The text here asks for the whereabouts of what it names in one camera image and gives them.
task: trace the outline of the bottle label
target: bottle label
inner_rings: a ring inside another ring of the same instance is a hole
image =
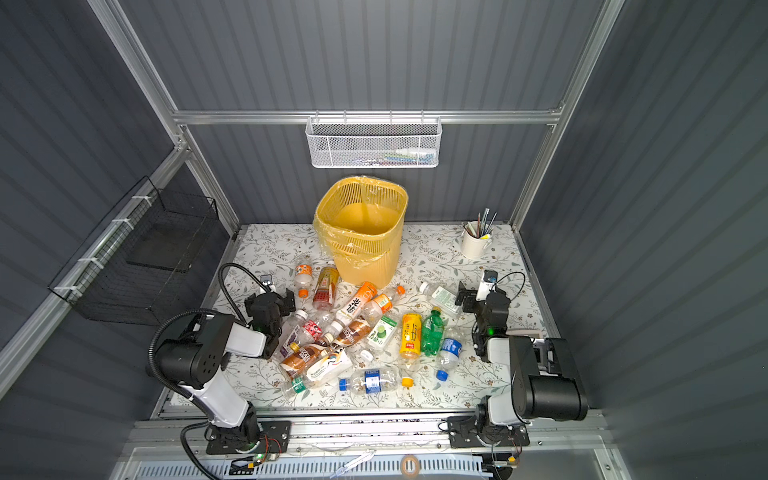
[[[462,354],[462,343],[455,339],[445,339],[440,350],[459,356]]]
[[[283,360],[280,363],[280,368],[283,369],[289,379],[293,380],[306,370],[307,365],[311,365],[315,359],[327,353],[328,350],[322,346],[310,344]]]
[[[324,267],[317,279],[313,301],[332,303],[333,299],[336,298],[336,283],[338,282],[339,271],[335,268]]]
[[[360,313],[362,306],[368,303],[373,296],[376,295],[376,288],[370,282],[363,282],[362,286],[349,303],[344,306],[340,311],[345,313],[349,318],[354,318]]]
[[[448,290],[439,286],[437,287],[437,290],[435,290],[435,292],[432,294],[432,298],[435,299],[435,302],[444,307],[446,310],[454,314],[458,314],[458,309],[461,307],[461,305],[455,305],[456,295],[453,293],[450,293]]]
[[[397,322],[388,316],[383,316],[368,334],[368,344],[376,349],[383,349],[392,332],[397,328]]]
[[[293,388],[293,391],[296,393],[301,393],[304,390],[306,390],[306,387],[304,386],[304,381],[301,379],[301,377],[297,377],[293,379],[290,385]]]
[[[291,330],[291,333],[288,335],[288,338],[286,338],[286,341],[283,343],[283,345],[280,346],[280,355],[282,355],[283,358],[293,354],[293,349],[290,348],[290,344],[299,343],[299,332],[301,331],[300,329],[300,326],[293,327],[293,330]]]
[[[317,323],[314,323],[312,320],[307,320],[306,323],[304,323],[304,329],[315,340],[323,336],[323,331],[320,329]]]
[[[386,313],[392,309],[392,300],[384,293],[373,299],[373,302],[379,306],[379,308],[382,310],[382,313]]]
[[[312,275],[312,267],[310,265],[298,265],[296,266],[296,275]]]
[[[331,352],[306,370],[306,379],[310,382],[322,382],[331,372],[340,372],[352,366],[352,360],[345,350]]]
[[[371,333],[371,330],[368,323],[355,320],[349,326],[344,327],[344,330],[341,331],[333,342],[338,346],[350,346]]]
[[[402,345],[400,353],[422,352],[422,317],[418,313],[408,313],[402,318]]]
[[[379,370],[366,370],[366,393],[379,393],[381,387],[381,373]]]

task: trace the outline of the yellow trash bin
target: yellow trash bin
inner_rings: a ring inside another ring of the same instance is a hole
[[[382,289],[392,281],[407,206],[406,189],[378,178],[347,177],[328,190],[313,224],[346,282]]]

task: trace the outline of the blue label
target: blue label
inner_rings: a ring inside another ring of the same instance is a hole
[[[459,356],[462,354],[462,343],[454,339],[445,339],[442,341],[442,348],[440,350],[445,350]]]
[[[366,370],[366,393],[379,393],[381,391],[381,374],[379,370]]]

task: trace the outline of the black wire basket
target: black wire basket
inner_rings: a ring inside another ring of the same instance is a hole
[[[89,320],[159,325],[184,308],[184,278],[217,222],[209,197],[152,190],[126,219],[113,220],[91,257],[71,259],[77,274],[67,280],[60,272],[49,289]]]

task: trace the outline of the corrugated metal wall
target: corrugated metal wall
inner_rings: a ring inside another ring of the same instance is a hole
[[[85,2],[0,2],[0,345],[115,202],[172,144]],[[200,193],[186,168],[169,186]],[[199,305],[219,228],[185,293]],[[70,313],[0,400],[0,476],[106,478],[160,386],[154,329]]]
[[[178,107],[209,111],[556,108],[600,4],[123,2]],[[446,126],[434,170],[328,171],[301,127],[191,128],[243,223],[311,221],[352,173],[403,184],[409,221],[509,218],[545,129]]]
[[[173,144],[79,2],[0,2],[0,345]]]
[[[311,223],[340,178],[373,175],[408,191],[406,221],[471,218],[485,208],[509,218],[545,125],[446,125],[440,165],[416,169],[318,169],[300,126],[190,127],[243,223]]]
[[[768,5],[632,2],[523,226],[633,477],[768,449]]]
[[[123,2],[182,110],[556,107],[600,2]]]

